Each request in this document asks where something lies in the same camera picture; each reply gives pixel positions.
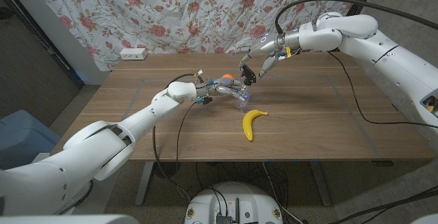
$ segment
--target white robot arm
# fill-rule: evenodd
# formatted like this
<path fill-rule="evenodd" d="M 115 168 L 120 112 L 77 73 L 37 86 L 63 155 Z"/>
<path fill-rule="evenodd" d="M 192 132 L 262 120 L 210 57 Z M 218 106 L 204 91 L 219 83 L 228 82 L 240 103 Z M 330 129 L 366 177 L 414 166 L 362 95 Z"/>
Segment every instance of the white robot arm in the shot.
<path fill-rule="evenodd" d="M 245 90 L 244 84 L 226 77 L 208 84 L 171 83 L 155 95 L 151 105 L 125 120 L 97 121 L 73 135 L 63 151 L 0 171 L 0 215 L 59 214 L 91 179 L 106 179 L 124 165 L 137 141 L 175 114 L 185 99 L 206 104 L 211 95 L 228 94 L 244 105 L 249 99 Z"/>
<path fill-rule="evenodd" d="M 347 55 L 374 65 L 411 100 L 430 125 L 438 125 L 438 69 L 401 47 L 377 29 L 376 19 L 368 15 L 343 17 L 337 12 L 321 15 L 316 28 L 312 23 L 278 35 L 267 33 L 256 39 L 239 67 L 251 58 L 265 58 L 259 78 L 272 69 L 284 48 L 329 51 L 336 48 Z"/>

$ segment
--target floral curtain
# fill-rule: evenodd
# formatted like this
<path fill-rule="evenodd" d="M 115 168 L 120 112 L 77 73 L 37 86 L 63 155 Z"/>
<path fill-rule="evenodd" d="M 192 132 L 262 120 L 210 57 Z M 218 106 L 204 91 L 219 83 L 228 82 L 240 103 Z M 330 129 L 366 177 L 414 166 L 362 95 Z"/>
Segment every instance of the floral curtain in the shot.
<path fill-rule="evenodd" d="M 224 53 L 274 29 L 277 12 L 295 0 L 45 0 L 101 71 L 124 47 L 149 53 Z M 293 29 L 349 3 L 312 2 L 285 13 Z"/>

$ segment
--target wooden table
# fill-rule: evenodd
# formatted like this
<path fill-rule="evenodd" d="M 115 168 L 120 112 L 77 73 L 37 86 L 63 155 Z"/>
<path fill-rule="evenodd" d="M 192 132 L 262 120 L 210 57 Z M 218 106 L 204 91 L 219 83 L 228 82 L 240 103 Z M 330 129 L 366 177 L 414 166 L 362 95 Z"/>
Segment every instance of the wooden table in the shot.
<path fill-rule="evenodd" d="M 346 65 L 364 115 L 372 121 L 405 121 L 388 98 L 347 55 Z M 225 73 L 240 76 L 241 56 L 229 54 L 149 55 L 143 61 L 122 61 L 77 117 L 53 152 L 86 125 L 120 121 L 147 106 L 174 77 L 204 71 L 203 78 Z M 249 67 L 258 73 L 263 60 Z M 194 81 L 185 77 L 182 81 Z M 180 161 L 266 160 L 397 160 L 431 159 L 432 149 L 412 125 L 373 125 L 359 115 L 350 84 L 339 63 L 327 53 L 303 53 L 280 61 L 252 86 L 247 107 L 239 110 L 232 97 L 195 105 L 179 139 Z M 157 125 L 161 160 L 176 158 L 181 119 L 191 103 Z M 244 114 L 252 109 L 269 113 L 253 122 L 254 141 L 243 130 Z M 152 135 L 136 146 L 132 160 L 154 161 Z"/>

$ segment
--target yellow banana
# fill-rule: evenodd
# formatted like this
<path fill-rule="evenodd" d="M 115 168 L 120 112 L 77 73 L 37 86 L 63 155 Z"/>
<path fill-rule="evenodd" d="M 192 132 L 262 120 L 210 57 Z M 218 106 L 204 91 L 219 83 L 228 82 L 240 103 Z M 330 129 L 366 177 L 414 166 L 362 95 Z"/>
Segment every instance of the yellow banana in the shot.
<path fill-rule="evenodd" d="M 267 112 L 262 112 L 260 110 L 251 110 L 250 112 L 247 112 L 244 116 L 243 126 L 244 126 L 244 133 L 246 138 L 249 141 L 253 141 L 253 119 L 260 115 L 268 115 Z"/>

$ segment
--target power strip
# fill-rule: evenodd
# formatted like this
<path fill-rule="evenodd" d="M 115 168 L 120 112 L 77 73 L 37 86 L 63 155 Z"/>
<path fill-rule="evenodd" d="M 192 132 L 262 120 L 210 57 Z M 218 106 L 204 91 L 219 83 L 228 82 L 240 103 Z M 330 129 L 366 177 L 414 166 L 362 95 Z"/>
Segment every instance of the power strip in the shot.
<path fill-rule="evenodd" d="M 148 51 L 145 48 L 140 49 L 123 49 L 120 52 L 122 60 L 144 60 L 148 55 Z"/>

